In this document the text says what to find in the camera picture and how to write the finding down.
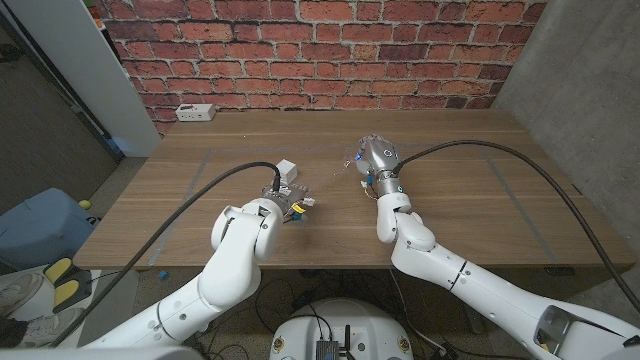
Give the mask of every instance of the black cable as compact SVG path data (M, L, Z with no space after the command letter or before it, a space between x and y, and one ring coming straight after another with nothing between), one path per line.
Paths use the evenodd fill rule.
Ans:
M74 320L71 323L71 325L69 325L62 332L62 334L60 334L49 346L57 347L80 324L82 324L82 322L87 317L87 315L89 315L89 313L91 313L91 311L93 311L93 309L95 309L95 307L98 306L98 304L105 298L105 296L107 296L107 294L109 294L109 292L120 282L120 280L122 280L122 278L127 274L127 272L133 268L133 266L138 262L138 260L140 260L144 256L147 250L149 250L149 248L160 237L160 235L162 235L162 233L169 227L169 225L171 225L171 223L173 223L185 210L187 210L189 206L191 206L194 202L196 202L196 200L198 200L202 195L206 194L207 191L211 190L214 186L218 185L218 183L220 183L222 180L228 178L229 176L237 172L250 169L253 167L268 167L273 169L273 171L275 172L275 175L273 177L272 189L274 192L280 191L280 170L278 170L278 168L275 165L268 162L264 162L264 161L251 162L244 165L236 166L233 169L227 170L226 172L222 173L221 175L213 179L200 191L198 191L196 194L191 196L182 205L180 205L180 207L173 214L171 214L171 216L169 216L169 218L158 228L158 230L156 230L156 232L153 235L151 235L151 238L147 240L147 242L142 246L142 248L140 248L140 250L138 250L138 252L131 258L131 260L129 260L127 265L125 265L122 268L122 270L120 270L120 273L118 273L118 275L116 275L116 277L113 280L111 280L111 282L107 285L107 287L95 297L95 299L91 302L91 304L89 304L89 306L87 306L87 308L80 314L80 316L78 316L78 318Z
M320 317L318 316L316 309L313 308L311 303L309 303L309 307L311 308L311 311L313 311L313 314L316 316L316 321L318 322L318 329L320 329L320 340L324 340L324 335L322 334L322 325L320 325Z
M547 180L547 182L551 185L551 187L553 187L553 189L558 193L558 195L560 195L560 197L562 198L564 203L567 204L567 206L569 207L569 210L571 210L571 213L573 213L573 216L576 217L576 219L580 223L580 226L582 226L582 230L584 230L585 234L587 234L587 237L591 241L591 244L596 249L596 252L600 256L600 259L602 259L602 262L604 263L604 266L607 268L607 270L609 271L609 273L613 277L613 280L616 282L616 284L618 284L618 286L620 287L620 290L622 290L622 292L627 297L627 299L629 299L629 301L631 302L631 305L633 305L633 307L635 307L636 310L638 312L640 312L640 300L638 300L638 297L636 297L636 295L633 293L633 291L631 291L631 289L629 288L629 285L627 285L627 283L624 281L622 276L620 276L620 274L618 274L618 272L616 271L615 266L611 262L611 259L609 259L609 255L607 255L607 252L602 247L602 244L600 244L600 241L598 240L596 235L593 233L593 230L591 230L591 227L587 223L587 220L584 218L584 216L582 216L582 213L580 213L580 210L578 210L576 205L569 198L569 195L567 195L567 193L562 189L562 187L560 187L560 185L558 185L558 183L551 177L551 175L549 175L546 171L544 171L544 169L542 169L533 160L529 159L526 155L524 155L524 154L522 154L522 153L520 153L520 152L518 152L518 151L516 151L516 150L514 150L514 149L512 149L510 147L507 147L507 146L504 146L504 145L500 145L500 144L496 144L496 143L492 143L492 142L488 142L488 141L456 140L456 141L450 141L450 142L447 142L447 143L444 143L444 144L440 144L440 145L434 146L434 147L432 147L430 149L427 149L427 150L419 152L419 153L417 153L417 154L415 154L413 156L410 156L410 157L406 158L405 160L402 160L393 169L393 173L396 174L396 175L399 174L400 170L402 169L402 167L404 165L406 165L407 163L409 163L409 162L411 162L411 161L413 161L413 160L415 160L417 158L420 158L420 157L422 157L424 155L427 155L427 154L430 154L432 152L435 152L435 151L438 151L438 150L441 150L441 149L444 149L444 148L448 148L450 146L456 146L456 145L478 145L478 146L486 146L486 147L502 150L504 152L507 152L507 153L519 158L520 160L524 161L529 166L531 166L534 170L536 170L538 172L538 174L540 174L545 180Z

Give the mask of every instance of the brick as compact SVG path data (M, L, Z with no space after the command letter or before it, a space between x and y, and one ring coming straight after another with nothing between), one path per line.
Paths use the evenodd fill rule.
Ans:
M331 96L314 96L314 109L330 109L333 107L333 97Z
M467 104L467 98L463 96L449 96L447 104L444 106L447 109L464 109Z
M308 95L272 95L271 106L277 107L301 107L309 106L311 101Z
M133 12L133 9L127 4L112 1L107 3L107 7L109 8L111 15L113 15L115 19L135 19L136 18L136 14Z
M264 79L237 79L236 89L243 93L275 93L278 91L278 81Z
M547 6L546 3L531 4L522 14L522 21L526 23L537 23Z
M377 55L378 55L378 47L375 45L356 45L353 48L354 60L372 61L376 59Z
M464 14L465 8L466 8L466 5L461 3L444 3L440 7L438 20L440 21L461 20L462 14Z
M145 19L186 18L182 0L133 0L138 17Z
M305 20L353 20L353 10L344 2L303 1L300 16Z
M262 40L305 41L313 37L313 28L308 24L263 24Z
M411 69L411 76L431 79L452 78L455 71L455 64L415 64Z
M296 20L296 7L293 1L272 1L271 18L275 20Z
M337 77L338 65L330 63L318 63L318 77Z
M129 75L162 76L171 75L169 65L164 61L123 61Z
M190 76L196 74L193 64L187 61L174 61L171 63L171 69L173 69L174 75Z
M436 94L440 90L440 82L439 81L423 81L418 84L418 92L422 95L425 94Z
M431 21L436 18L438 7L432 2L389 1L384 5L384 20Z
M467 109L488 109L495 99L495 96L483 96L471 99L471 101L467 103Z
M144 88L147 89L148 92L167 91L167 87L165 86L162 79L142 79L142 83L144 84Z
M407 69L406 64L393 64L390 63L387 65L387 76L388 77L407 77L409 75L409 69Z
M469 24L425 24L420 29L418 40L420 41L443 41L443 42L466 42L469 40L471 29Z
M509 49L509 51L507 51L507 56L505 56L505 60L513 64L518 59L518 56L520 56L522 49L524 49L524 46L512 47L511 49Z
M236 24L233 28L233 37L240 41L258 41L258 25Z
M374 81L374 94L413 94L415 91L415 81Z
M380 109L397 109L400 107L400 96L381 96Z
M498 35L500 35L499 26L480 24L476 27L476 32L473 34L473 42L494 44L498 41Z
M113 39L156 40L158 37L147 21L105 21Z
M280 92L297 94L302 89L300 80L280 80Z
M521 2L472 1L464 16L467 20L486 22L514 22L520 20L524 4Z
M356 18L362 21L375 21L380 17L379 2L358 2Z
M249 105L253 108L269 107L269 96L267 95L248 95Z
M213 87L217 93L230 93L236 91L236 85L232 79L215 79L213 80Z
M202 97L205 103L213 104L215 107L246 107L247 100L241 94L213 94Z
M339 109L377 109L378 99L373 96L338 96L336 108Z
M153 53L161 59L198 59L198 45L189 43L151 43Z
M270 59L273 58L271 44L228 44L227 54L236 59Z
M131 84L136 90L144 91L144 86L142 86L142 81L140 81L139 78L132 77L132 78L129 78L129 80L131 80Z
M376 42L391 40L391 25L348 24L342 27L342 40L356 42Z
M316 26L316 40L340 41L340 25L318 24Z
M198 63L200 75L242 75L242 68L237 61L201 61Z
M447 100L441 96L405 96L402 99L404 109L442 109Z
M140 94L140 98L147 106L180 105L180 98L176 94Z
M200 94L180 94L181 104L204 104L202 95Z
M153 23L153 30L156 32L158 40L177 40L181 38L178 25L175 23Z
M480 65L460 64L458 77L476 78L480 74Z
M483 65L482 70L480 70L480 75L478 75L478 78L490 79L490 80L506 80L507 76L509 76L510 71L511 71L511 66Z
M231 25L219 23L185 22L180 30L187 40L231 40Z
M417 33L418 26L416 25L398 25L395 29L393 29L393 41L416 41Z
M335 80L307 80L304 82L304 92L309 94L344 94L347 84Z
M192 19L215 19L211 4L206 1L187 1L187 8Z
M216 1L216 12L223 20L268 20L269 3L266 1Z
M271 76L312 77L313 70L311 63L271 63Z
M498 61L506 50L505 46L457 45L453 52L454 60Z
M505 25L500 34L500 42L524 44L532 31L533 26Z
M131 57L136 59L148 59L153 57L151 48L146 42L132 41L127 43L127 50Z
M223 59L226 57L222 44L200 44L202 56L205 59Z
M342 64L340 77L379 79L384 77L384 64Z
M353 81L349 84L347 94L368 95L371 94L371 81Z
M268 76L269 64L264 61L245 61L244 70L249 76Z
M448 60L451 57L453 45L431 45L427 59L429 60Z
M489 87L490 85L488 83L453 80L442 84L440 93L452 95L482 95L489 92Z
M209 79L167 79L169 91L210 93L213 89Z
M493 84L491 84L491 89L489 89L489 94L498 95L500 90L502 90L503 85L504 85L503 82L494 82Z
M302 57L310 60L348 60L351 51L339 44L302 44Z
M381 45L380 60L420 60L424 59L427 45Z
M295 59L300 53L298 44L276 44L278 59Z

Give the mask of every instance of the wooden table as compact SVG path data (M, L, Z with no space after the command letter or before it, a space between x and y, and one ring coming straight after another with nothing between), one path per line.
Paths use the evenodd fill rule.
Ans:
M546 169L581 209L613 262L635 256L504 111L343 111L219 113L212 122L178 123L122 193L74 258L88 269L120 268L160 224L216 175L250 161L298 165L296 183L311 188L308 219L286 224L263 268L382 268L393 245L376 237L376 204L353 164L358 140L377 133L407 157L456 139L513 147ZM226 205L258 197L272 179L251 169L219 184L159 239L138 268L201 267L213 254L213 222ZM600 266L573 215L521 160L495 149L458 146L407 165L401 173L413 209L450 250L489 267Z

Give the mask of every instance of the white power outlet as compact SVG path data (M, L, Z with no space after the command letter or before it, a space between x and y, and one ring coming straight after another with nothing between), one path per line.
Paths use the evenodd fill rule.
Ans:
M211 104L182 104L176 110L180 121L210 121L215 114Z

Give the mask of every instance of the yellow object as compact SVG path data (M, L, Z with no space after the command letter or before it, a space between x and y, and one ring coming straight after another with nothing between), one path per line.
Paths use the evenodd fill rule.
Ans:
M303 212L307 211L303 208L300 207L300 205L298 204L293 204L293 206L291 206L291 208L293 209L293 211L302 214Z
M52 284L55 284L56 280L58 280L60 276L62 276L65 272L67 272L67 270L71 266L72 266L71 259L69 258L60 259L58 260L58 262L51 265L51 267L45 270L44 276L46 276L47 279L49 279L49 281L51 281Z
M63 301L72 297L76 291L78 291L79 284L77 280L67 281L66 283L56 288L55 295L53 296L53 307L62 304Z
M89 200L80 200L78 205L80 205L85 210L89 210L89 208L91 207L91 203L89 202Z

